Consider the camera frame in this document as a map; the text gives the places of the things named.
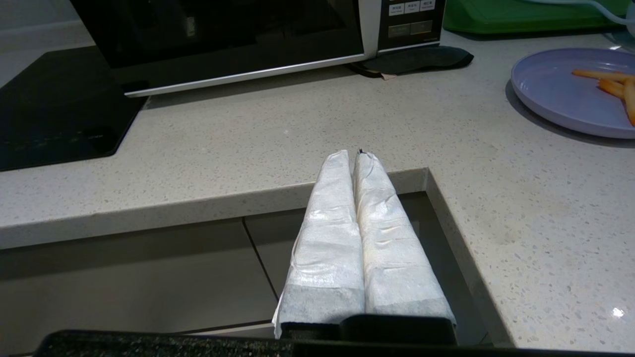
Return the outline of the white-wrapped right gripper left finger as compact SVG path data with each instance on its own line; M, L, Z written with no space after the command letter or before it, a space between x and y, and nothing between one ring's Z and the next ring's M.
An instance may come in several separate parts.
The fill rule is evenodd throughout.
M349 164L348 151L342 150L320 168L272 318L277 339L284 323L338 324L365 312L362 239Z

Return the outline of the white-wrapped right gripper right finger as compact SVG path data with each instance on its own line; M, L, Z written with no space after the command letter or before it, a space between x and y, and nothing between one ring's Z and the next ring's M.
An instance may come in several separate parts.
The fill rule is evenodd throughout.
M383 338L456 343L456 319L381 161L358 152L354 196L362 237L365 309Z

